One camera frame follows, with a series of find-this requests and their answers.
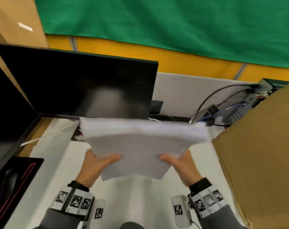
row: hand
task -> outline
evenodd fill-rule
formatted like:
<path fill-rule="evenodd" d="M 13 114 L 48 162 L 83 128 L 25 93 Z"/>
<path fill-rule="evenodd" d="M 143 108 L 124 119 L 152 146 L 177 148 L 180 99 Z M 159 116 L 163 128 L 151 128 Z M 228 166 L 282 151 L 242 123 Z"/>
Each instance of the hand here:
<path fill-rule="evenodd" d="M 203 178 L 198 172 L 189 150 L 178 159 L 170 154 L 162 154 L 160 155 L 160 160 L 173 165 L 184 185 L 187 187 L 192 186 Z"/>
<path fill-rule="evenodd" d="M 105 167 L 120 160 L 121 157 L 120 154 L 113 154 L 109 157 L 97 158 L 93 154 L 93 151 L 89 149 L 86 151 L 81 171 L 75 180 L 87 188 L 90 188 L 93 186 Z"/>

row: person's left thumb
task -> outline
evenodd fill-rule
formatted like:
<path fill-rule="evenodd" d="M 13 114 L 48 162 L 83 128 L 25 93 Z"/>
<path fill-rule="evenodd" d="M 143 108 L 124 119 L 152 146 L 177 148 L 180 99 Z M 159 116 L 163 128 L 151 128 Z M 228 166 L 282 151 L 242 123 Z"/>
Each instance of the person's left thumb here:
<path fill-rule="evenodd" d="M 110 165 L 111 163 L 119 161 L 121 158 L 122 158 L 121 154 L 112 154 L 107 158 L 103 158 L 101 160 L 101 162 L 102 162 L 103 166 L 106 167 L 106 166 Z"/>

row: gray metal strip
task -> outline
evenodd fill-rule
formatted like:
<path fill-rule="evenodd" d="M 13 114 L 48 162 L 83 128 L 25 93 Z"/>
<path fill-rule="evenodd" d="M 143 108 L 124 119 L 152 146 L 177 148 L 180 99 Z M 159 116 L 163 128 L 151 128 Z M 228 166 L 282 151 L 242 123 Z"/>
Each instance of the gray metal strip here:
<path fill-rule="evenodd" d="M 236 73 L 233 79 L 238 80 L 238 78 L 242 75 L 246 67 L 247 67 L 247 62 L 242 63 L 240 69 L 238 70 L 238 72 Z"/>
<path fill-rule="evenodd" d="M 70 36 L 69 41 L 70 41 L 71 49 L 73 51 L 78 51 L 77 41 L 76 41 L 75 37 L 74 36 Z"/>

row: black monitor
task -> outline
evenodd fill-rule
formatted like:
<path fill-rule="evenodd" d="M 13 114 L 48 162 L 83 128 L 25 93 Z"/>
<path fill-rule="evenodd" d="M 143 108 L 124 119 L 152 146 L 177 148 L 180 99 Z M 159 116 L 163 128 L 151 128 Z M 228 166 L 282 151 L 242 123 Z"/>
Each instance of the black monitor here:
<path fill-rule="evenodd" d="M 40 115 L 148 119 L 156 61 L 16 45 L 0 55 Z"/>
<path fill-rule="evenodd" d="M 0 68 L 0 170 L 38 121 L 39 116 Z"/>

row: stack of paper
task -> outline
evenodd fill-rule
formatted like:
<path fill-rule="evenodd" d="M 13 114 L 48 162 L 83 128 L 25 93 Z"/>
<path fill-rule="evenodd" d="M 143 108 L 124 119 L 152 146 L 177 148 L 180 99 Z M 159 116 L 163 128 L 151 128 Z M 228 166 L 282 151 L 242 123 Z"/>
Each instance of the stack of paper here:
<path fill-rule="evenodd" d="M 161 179 L 170 165 L 159 160 L 162 153 L 180 157 L 191 145 L 208 140 L 205 123 L 150 122 L 148 120 L 80 118 L 83 139 L 93 153 L 120 153 L 123 158 L 109 165 L 102 180 L 129 175 Z"/>

